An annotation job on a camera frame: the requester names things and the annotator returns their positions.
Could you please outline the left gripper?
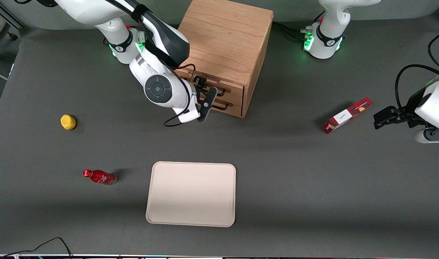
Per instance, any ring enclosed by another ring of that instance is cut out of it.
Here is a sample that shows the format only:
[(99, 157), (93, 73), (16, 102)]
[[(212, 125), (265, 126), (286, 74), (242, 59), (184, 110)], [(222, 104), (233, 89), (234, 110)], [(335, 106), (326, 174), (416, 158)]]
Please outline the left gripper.
[[(425, 120), (415, 113), (415, 109), (419, 106), (426, 88), (421, 88), (408, 99), (408, 108), (404, 110), (404, 120), (409, 128), (426, 125)], [(394, 106), (388, 106), (374, 114), (374, 128), (376, 130), (391, 124), (403, 123), (402, 112)]]

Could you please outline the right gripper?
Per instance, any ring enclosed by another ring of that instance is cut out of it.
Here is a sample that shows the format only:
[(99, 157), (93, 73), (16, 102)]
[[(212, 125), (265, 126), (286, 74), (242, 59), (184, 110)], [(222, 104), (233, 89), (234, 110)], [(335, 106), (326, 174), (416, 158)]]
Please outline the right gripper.
[[(204, 122), (213, 107), (213, 103), (218, 95), (216, 87), (210, 87), (207, 91), (207, 79), (201, 76), (194, 77), (194, 83), (187, 82), (187, 89), (189, 90), (188, 109), (199, 109), (199, 122)], [(200, 92), (205, 94), (204, 100), (200, 100)]]

